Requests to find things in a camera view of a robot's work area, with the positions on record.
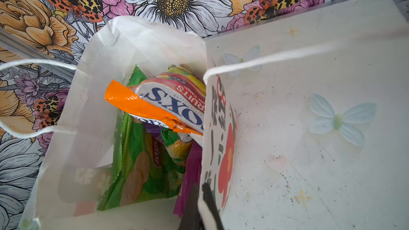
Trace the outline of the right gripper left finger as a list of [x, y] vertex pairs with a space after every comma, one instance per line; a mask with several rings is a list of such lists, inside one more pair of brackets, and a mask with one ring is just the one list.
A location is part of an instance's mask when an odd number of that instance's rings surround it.
[[185, 206], [179, 230], [199, 230], [200, 215], [198, 211], [199, 186], [194, 184], [191, 188], [187, 205]]

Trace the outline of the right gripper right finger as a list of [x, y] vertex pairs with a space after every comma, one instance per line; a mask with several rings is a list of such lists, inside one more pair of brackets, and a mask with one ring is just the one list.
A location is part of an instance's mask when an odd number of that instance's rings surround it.
[[200, 195], [200, 217], [204, 230], [224, 230], [212, 190], [204, 183]]

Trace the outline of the green white snack bag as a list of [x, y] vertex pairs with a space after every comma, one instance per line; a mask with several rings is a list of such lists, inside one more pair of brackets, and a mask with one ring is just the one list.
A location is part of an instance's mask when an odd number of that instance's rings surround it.
[[161, 129], [161, 138], [173, 162], [185, 167], [193, 145], [193, 138], [188, 134], [177, 133], [166, 128]]

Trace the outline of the green Lays chips bag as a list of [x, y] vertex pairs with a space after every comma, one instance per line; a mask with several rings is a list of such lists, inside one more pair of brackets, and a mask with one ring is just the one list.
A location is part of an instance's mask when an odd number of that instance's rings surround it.
[[179, 194], [186, 166], [177, 165], [169, 156], [161, 138], [162, 128], [122, 114], [114, 180], [97, 207], [99, 211]]

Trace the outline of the orange red candy bag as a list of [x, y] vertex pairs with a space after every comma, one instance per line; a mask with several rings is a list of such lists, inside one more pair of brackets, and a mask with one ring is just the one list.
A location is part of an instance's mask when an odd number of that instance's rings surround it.
[[204, 132], [206, 86], [182, 66], [147, 78], [135, 67], [128, 85], [112, 81], [106, 101], [147, 124], [177, 133], [202, 135]]

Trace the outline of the white floral paper bag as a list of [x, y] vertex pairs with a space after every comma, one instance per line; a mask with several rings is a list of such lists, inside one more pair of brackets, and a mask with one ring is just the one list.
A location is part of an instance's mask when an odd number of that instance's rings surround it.
[[206, 39], [138, 17], [86, 46], [21, 205], [1, 146], [1, 229], [177, 230], [188, 150], [202, 148], [186, 209], [208, 230], [409, 227], [409, 25], [393, 7], [350, 2]]

